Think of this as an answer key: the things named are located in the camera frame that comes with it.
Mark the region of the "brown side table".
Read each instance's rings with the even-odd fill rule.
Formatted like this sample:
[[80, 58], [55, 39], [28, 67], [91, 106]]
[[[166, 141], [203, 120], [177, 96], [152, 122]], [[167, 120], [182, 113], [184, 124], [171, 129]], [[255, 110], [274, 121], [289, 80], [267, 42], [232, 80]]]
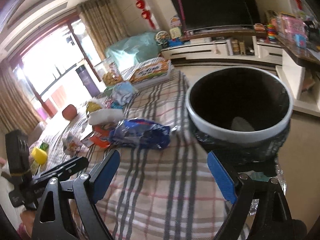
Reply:
[[289, 89], [293, 110], [319, 117], [319, 53], [279, 37], [282, 64], [276, 72]]

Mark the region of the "orange children's book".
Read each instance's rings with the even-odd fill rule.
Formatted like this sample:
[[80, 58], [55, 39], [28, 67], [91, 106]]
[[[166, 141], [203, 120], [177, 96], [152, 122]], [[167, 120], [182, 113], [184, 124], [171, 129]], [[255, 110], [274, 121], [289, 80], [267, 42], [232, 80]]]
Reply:
[[168, 79], [172, 68], [171, 60], [156, 57], [134, 65], [128, 70], [125, 77], [132, 85], [138, 87], [147, 85], [149, 81], [155, 83]]

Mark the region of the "black television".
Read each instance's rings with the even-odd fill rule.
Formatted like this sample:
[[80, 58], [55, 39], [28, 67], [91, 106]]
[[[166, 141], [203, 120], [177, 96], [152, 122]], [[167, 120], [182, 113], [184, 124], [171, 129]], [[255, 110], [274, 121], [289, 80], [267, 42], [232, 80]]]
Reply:
[[171, 0], [183, 31], [222, 27], [252, 28], [260, 23], [255, 0]]

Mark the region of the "white tv cabinet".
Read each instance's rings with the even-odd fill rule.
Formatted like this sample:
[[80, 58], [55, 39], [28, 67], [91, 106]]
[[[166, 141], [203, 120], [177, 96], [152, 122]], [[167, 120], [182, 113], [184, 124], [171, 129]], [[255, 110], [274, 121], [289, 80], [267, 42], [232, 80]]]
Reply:
[[244, 39], [244, 55], [233, 51], [232, 38], [219, 41], [186, 43], [184, 45], [169, 47], [161, 50], [166, 59], [186, 60], [245, 60], [282, 65], [283, 49], [280, 45], [264, 42], [255, 36]]

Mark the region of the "beige curtain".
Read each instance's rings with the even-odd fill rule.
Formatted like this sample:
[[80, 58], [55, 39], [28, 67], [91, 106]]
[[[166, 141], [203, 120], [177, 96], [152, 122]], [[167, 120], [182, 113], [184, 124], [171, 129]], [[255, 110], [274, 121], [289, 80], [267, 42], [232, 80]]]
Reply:
[[129, 37], [123, 17], [114, 0], [88, 0], [76, 6], [80, 19], [101, 60], [112, 44]]

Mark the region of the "white cartoon snack bag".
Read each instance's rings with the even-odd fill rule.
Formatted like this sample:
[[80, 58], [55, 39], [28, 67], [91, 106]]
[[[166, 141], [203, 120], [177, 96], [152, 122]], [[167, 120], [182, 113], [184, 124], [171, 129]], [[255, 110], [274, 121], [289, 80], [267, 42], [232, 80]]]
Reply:
[[88, 150], [88, 148], [81, 142], [80, 135], [72, 132], [69, 132], [65, 137], [63, 137], [62, 144], [64, 153], [70, 157]]

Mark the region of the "crumpled silver blue wrapper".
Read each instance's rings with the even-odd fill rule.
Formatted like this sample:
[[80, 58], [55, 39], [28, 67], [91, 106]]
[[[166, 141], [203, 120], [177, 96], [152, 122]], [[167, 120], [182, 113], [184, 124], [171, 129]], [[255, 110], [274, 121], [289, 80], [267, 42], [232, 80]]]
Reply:
[[123, 106], [131, 101], [138, 90], [129, 81], [116, 84], [112, 90], [112, 100]]

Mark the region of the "red hanging ornaments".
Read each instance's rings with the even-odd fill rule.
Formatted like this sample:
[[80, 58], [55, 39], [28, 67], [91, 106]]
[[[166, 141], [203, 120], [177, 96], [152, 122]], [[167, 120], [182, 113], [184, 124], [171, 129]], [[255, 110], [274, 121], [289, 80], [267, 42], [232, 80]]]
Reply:
[[135, 6], [141, 10], [141, 17], [146, 20], [152, 30], [156, 30], [157, 27], [152, 19], [153, 13], [146, 0], [135, 0]]

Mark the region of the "pink toy box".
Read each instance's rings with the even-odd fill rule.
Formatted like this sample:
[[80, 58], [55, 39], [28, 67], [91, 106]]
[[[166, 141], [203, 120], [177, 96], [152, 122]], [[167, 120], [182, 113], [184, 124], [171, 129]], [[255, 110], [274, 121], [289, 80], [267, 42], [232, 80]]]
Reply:
[[286, 14], [277, 16], [277, 33], [278, 36], [290, 42], [307, 41], [304, 23], [300, 19]]

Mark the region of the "ferris wheel toy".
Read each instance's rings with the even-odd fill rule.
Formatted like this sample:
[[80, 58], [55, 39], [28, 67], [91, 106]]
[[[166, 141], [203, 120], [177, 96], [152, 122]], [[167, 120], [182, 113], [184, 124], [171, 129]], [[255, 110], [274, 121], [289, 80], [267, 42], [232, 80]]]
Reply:
[[162, 30], [155, 35], [155, 40], [162, 48], [168, 48], [170, 36], [166, 31]]

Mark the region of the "red white carton box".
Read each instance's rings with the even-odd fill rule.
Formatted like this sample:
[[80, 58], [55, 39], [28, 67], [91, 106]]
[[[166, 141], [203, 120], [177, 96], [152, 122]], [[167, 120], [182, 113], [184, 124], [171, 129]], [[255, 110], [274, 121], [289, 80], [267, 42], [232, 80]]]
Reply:
[[103, 126], [93, 126], [93, 133], [89, 140], [100, 148], [108, 148], [111, 143], [109, 142], [110, 129]]

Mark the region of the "purple thermos bottle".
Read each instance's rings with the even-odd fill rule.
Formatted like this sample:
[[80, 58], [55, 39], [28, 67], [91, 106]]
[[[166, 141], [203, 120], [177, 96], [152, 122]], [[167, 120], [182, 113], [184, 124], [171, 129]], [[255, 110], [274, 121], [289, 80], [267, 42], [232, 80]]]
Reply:
[[80, 67], [76, 68], [76, 73], [80, 77], [83, 85], [88, 90], [91, 97], [96, 97], [100, 94], [99, 89], [95, 85], [94, 81], [92, 80], [91, 76], [89, 75], [85, 65], [81, 65]]

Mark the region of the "plaid table cloth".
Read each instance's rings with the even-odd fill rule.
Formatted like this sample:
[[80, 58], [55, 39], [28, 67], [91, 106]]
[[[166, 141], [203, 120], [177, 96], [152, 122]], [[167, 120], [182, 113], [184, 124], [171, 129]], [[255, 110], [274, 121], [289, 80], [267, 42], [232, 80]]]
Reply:
[[119, 168], [97, 210], [115, 239], [213, 239], [227, 204], [208, 168], [207, 153], [189, 131], [186, 76], [146, 87], [131, 99], [127, 119], [172, 129], [163, 150], [119, 148]]

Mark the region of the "yellow snack wrapper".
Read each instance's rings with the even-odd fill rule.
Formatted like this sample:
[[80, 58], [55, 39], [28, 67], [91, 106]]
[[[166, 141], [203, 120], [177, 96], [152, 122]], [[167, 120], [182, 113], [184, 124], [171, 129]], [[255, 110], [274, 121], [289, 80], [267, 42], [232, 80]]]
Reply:
[[100, 104], [98, 104], [94, 101], [89, 101], [86, 106], [86, 114], [95, 112], [100, 109], [102, 109]]

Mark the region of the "red apple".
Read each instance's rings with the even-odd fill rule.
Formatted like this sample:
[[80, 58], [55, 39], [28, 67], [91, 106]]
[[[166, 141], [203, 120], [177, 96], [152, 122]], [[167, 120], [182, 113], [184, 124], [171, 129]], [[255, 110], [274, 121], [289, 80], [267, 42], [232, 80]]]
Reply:
[[77, 116], [77, 114], [78, 114], [77, 109], [73, 104], [69, 104], [62, 111], [62, 116], [68, 121], [72, 121]]

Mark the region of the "white rimmed trash bin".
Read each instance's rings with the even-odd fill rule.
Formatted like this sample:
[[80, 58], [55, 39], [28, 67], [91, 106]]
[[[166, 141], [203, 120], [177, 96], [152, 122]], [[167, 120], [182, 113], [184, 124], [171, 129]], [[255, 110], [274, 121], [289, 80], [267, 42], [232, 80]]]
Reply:
[[234, 164], [274, 158], [290, 131], [293, 100], [275, 75], [253, 67], [229, 67], [200, 78], [185, 105], [199, 144]]

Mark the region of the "teal covered chair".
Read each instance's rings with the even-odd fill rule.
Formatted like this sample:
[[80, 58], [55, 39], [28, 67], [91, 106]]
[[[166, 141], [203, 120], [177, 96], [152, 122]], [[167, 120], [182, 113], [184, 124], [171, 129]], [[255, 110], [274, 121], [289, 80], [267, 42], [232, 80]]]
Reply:
[[144, 32], [118, 41], [105, 49], [106, 58], [110, 58], [120, 71], [156, 58], [161, 46], [155, 40], [156, 33]]

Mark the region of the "clear cookie jar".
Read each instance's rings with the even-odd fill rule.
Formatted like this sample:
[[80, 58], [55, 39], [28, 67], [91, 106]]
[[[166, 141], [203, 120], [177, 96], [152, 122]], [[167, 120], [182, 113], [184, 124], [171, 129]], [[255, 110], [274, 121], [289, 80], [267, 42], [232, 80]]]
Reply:
[[95, 65], [94, 70], [106, 86], [114, 86], [123, 82], [123, 78], [111, 57]]

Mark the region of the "blue snack bag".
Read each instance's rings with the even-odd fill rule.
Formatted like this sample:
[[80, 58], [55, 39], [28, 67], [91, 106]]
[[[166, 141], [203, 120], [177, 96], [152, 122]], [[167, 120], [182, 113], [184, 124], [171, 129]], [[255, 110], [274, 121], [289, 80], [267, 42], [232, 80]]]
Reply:
[[163, 150], [170, 144], [170, 126], [145, 119], [121, 120], [110, 131], [108, 140], [121, 147]]

